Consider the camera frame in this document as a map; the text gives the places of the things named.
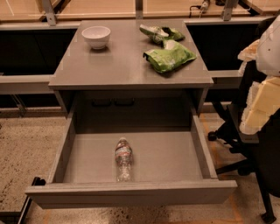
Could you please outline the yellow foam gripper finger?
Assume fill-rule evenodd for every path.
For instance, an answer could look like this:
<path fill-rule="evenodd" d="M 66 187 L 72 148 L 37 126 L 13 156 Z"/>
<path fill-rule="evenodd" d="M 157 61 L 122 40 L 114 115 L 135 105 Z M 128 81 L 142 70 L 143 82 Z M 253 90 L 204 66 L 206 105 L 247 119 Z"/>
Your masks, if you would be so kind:
<path fill-rule="evenodd" d="M 239 129 L 243 134 L 254 135 L 280 109 L 280 78 L 268 76 L 261 83 L 254 81 L 246 103 Z"/>

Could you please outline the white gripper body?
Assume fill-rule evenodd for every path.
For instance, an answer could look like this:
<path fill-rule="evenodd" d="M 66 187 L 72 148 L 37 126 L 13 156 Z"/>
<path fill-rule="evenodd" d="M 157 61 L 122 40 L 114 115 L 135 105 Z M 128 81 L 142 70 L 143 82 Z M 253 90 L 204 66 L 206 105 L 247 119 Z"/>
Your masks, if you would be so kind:
<path fill-rule="evenodd" d="M 237 56 L 237 59 L 241 60 L 241 66 L 238 70 L 238 74 L 244 74 L 247 63 L 256 59 L 256 51 L 258 45 L 259 40 L 257 39 L 240 51 Z"/>

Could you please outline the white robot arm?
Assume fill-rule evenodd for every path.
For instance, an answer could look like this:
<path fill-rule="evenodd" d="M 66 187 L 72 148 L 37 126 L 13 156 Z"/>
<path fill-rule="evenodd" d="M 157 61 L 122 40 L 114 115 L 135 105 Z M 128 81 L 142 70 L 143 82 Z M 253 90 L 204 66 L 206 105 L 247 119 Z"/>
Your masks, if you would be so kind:
<path fill-rule="evenodd" d="M 254 135 L 280 109 L 280 16 L 258 40 L 240 51 L 238 59 L 254 60 L 256 70 L 266 75 L 262 82 L 252 83 L 241 116 L 241 133 Z"/>

